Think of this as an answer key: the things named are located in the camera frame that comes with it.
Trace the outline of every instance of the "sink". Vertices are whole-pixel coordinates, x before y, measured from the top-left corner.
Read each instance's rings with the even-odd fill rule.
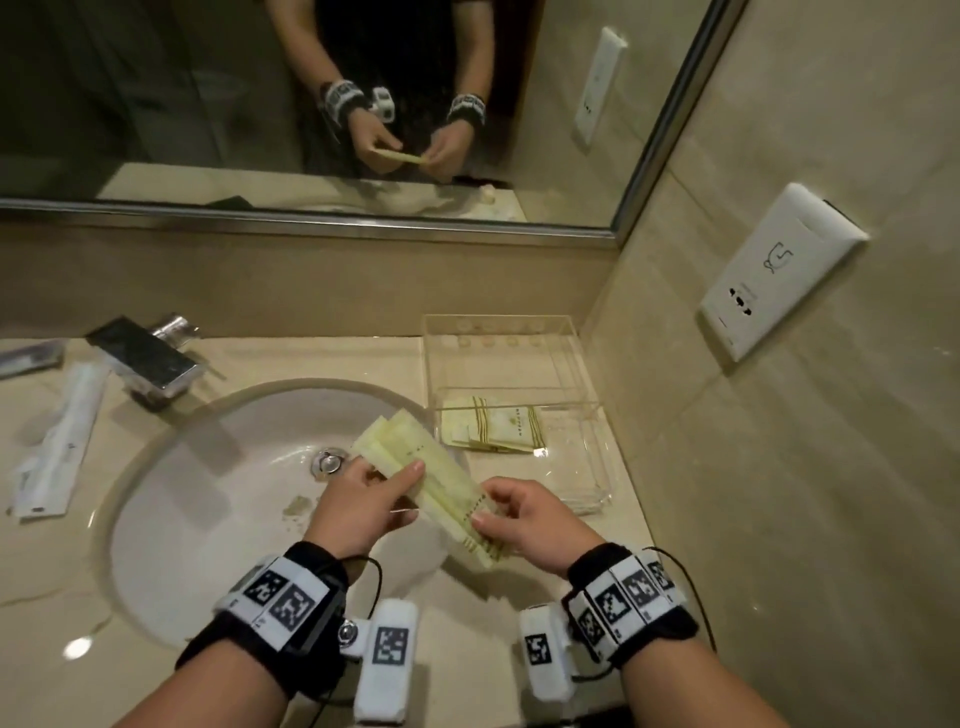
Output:
[[[181,648],[253,563],[301,536],[325,487],[310,472],[315,455],[349,449],[399,408],[427,425],[426,410],[396,393],[330,379],[260,385],[191,415],[140,453],[97,514],[109,597],[151,637]],[[423,517],[381,539],[372,556],[383,565],[383,596],[403,596],[449,548]],[[372,571],[350,590],[349,615],[367,615]]]

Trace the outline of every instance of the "metal mirror frame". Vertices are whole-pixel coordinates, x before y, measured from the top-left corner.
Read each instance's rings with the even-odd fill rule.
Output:
[[[611,226],[363,217],[271,209],[250,211],[149,203],[0,198],[0,221],[78,227],[140,228],[311,237],[617,249],[626,245],[657,180],[748,0],[711,0],[654,129],[644,145]]]

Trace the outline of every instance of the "person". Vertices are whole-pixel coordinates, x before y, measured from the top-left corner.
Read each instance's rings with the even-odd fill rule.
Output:
[[[368,553],[382,536],[416,517],[416,511],[397,512],[395,504],[422,476],[421,462],[382,480],[365,460],[352,460],[327,484],[304,541],[337,559]],[[477,515],[474,528],[508,544],[535,567],[566,577],[590,554],[608,546],[536,481],[497,477],[483,488],[503,515]],[[638,725],[786,725],[696,639],[654,639],[626,659],[620,674]],[[267,728],[280,723],[287,702],[288,692],[271,672],[236,643],[221,640],[182,665],[117,728]]]
[[[308,172],[416,180],[421,171],[439,182],[460,173],[486,122],[494,55],[490,0],[266,3],[310,99],[300,110]],[[372,110],[375,89],[385,105],[380,111]],[[422,155],[424,162],[420,170],[401,170],[403,162],[374,147]]]

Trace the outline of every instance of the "faucet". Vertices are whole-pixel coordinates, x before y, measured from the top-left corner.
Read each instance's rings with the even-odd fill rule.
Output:
[[[84,338],[107,356],[131,397],[151,412],[169,406],[205,371],[205,366],[178,351],[198,337],[197,327],[171,313],[149,328],[120,316]]]

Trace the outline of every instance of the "transparent organizer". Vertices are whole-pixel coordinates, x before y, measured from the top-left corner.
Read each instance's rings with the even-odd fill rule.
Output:
[[[569,317],[424,316],[423,360],[438,440],[444,412],[464,409],[465,398],[484,398],[491,409],[536,410],[545,447],[533,453],[460,449],[474,480],[538,480],[581,515],[610,501],[600,405],[589,396]]]

